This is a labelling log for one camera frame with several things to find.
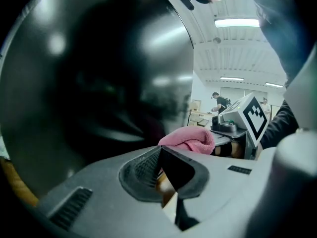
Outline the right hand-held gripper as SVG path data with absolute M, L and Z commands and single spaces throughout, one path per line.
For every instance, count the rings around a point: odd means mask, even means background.
M 257 147 L 268 125 L 261 104 L 253 93 L 240 98 L 222 113 L 212 118 L 212 131 L 238 138 L 246 132 L 254 147 Z

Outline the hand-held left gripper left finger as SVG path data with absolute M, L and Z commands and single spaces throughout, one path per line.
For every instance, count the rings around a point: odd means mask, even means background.
M 164 213 L 155 185 L 161 147 L 94 162 L 37 205 L 63 238 L 171 238 L 181 230 Z

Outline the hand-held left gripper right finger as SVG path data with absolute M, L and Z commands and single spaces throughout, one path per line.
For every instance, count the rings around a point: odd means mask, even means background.
M 277 148 L 268 148 L 255 160 L 197 154 L 175 147 L 179 153 L 205 166 L 209 180 L 198 197 L 183 201 L 186 213 L 198 223 L 172 238 L 269 238 L 274 235 L 270 206 L 263 203 Z

